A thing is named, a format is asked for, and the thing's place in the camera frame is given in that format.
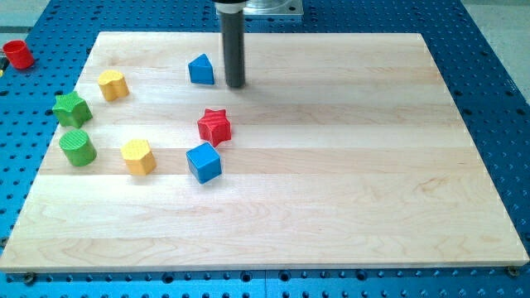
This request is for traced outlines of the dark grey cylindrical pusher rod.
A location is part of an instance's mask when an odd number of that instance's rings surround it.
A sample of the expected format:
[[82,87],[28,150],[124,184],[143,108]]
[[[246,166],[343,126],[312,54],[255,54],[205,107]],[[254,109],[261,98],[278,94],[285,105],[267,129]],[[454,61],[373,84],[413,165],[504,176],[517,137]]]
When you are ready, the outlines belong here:
[[219,12],[224,54],[224,77],[233,89],[245,85],[243,12]]

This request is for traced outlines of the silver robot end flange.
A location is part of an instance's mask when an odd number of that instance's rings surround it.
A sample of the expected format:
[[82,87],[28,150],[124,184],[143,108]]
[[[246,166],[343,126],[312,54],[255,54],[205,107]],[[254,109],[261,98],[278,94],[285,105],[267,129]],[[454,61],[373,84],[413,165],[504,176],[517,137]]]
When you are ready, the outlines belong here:
[[213,0],[218,13],[249,16],[301,16],[302,0]]

